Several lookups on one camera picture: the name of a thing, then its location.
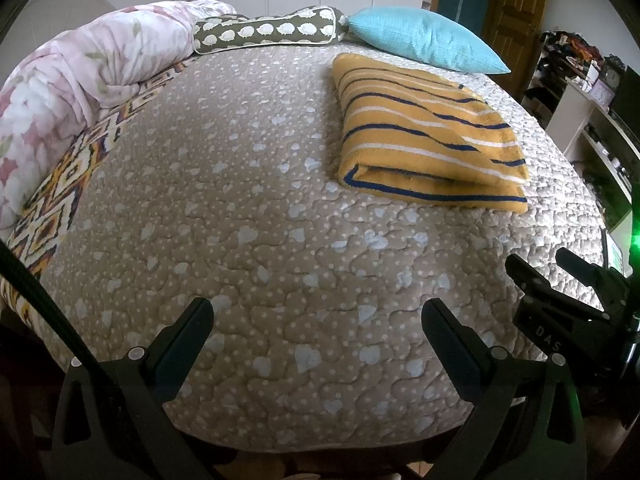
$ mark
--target beige bedspread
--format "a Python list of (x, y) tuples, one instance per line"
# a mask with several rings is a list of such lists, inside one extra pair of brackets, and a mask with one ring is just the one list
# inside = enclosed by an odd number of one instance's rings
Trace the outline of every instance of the beige bedspread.
[[(418, 206), (335, 180), (342, 115), (330, 67), (356, 52), (464, 83), (517, 134), (529, 211)], [(440, 297), (489, 345), (539, 352), (511, 323), (516, 251), (601, 256), (601, 221), (536, 121), (487, 77), (352, 43), (205, 56), (130, 123), (94, 174), (42, 281), (107, 360), (147, 345), (196, 295), (215, 328), (166, 411), (202, 439), (254, 451), (369, 447), (459, 424), (462, 403), (420, 327)], [(71, 356), (36, 320), (53, 356)]]

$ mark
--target wooden floor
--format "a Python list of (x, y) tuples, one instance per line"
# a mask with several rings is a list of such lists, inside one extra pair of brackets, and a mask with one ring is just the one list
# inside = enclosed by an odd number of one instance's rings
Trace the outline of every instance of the wooden floor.
[[(430, 464), (415, 462), (411, 469), (424, 476)], [(231, 464), (216, 466), (216, 470), (227, 480), (312, 480), (329, 475), (338, 479), (339, 474), (345, 478), (367, 478), (371, 480), (396, 480), (393, 473), (374, 476), (377, 472), (388, 469), (388, 461), (384, 460), (376, 450), (323, 451), (296, 454), (252, 454), (240, 453)]]

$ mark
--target arched headboard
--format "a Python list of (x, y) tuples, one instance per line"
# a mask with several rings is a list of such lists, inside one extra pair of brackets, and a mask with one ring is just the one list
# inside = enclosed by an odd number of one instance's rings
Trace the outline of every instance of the arched headboard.
[(107, 0), (31, 0), (0, 43), (0, 85), (41, 44), (112, 10)]

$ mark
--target pink floral blanket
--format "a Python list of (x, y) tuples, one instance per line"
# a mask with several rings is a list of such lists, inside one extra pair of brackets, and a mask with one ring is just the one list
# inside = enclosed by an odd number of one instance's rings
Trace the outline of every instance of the pink floral blanket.
[(193, 26), (235, 13), (216, 0), (159, 2), (109, 12), (44, 43), (0, 91), (0, 237), (73, 138), (149, 79), (193, 53)]

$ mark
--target clock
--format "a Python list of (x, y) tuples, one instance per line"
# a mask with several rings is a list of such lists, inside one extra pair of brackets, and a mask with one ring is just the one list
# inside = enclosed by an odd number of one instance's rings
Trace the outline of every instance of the clock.
[(604, 74), (604, 82), (607, 84), (609, 88), (613, 91), (618, 89), (618, 85), (620, 85), (620, 74), (613, 68), (607, 68), (607, 71)]
[(625, 65), (616, 56), (605, 58), (598, 79), (589, 92), (593, 100), (605, 110), (609, 109), (609, 104), (620, 86), (625, 69)]
[(615, 93), (618, 86), (620, 86), (625, 70), (626, 67), (619, 58), (616, 56), (609, 56), (604, 59), (604, 65), (600, 70), (600, 76), (598, 79), (602, 80), (602, 82)]

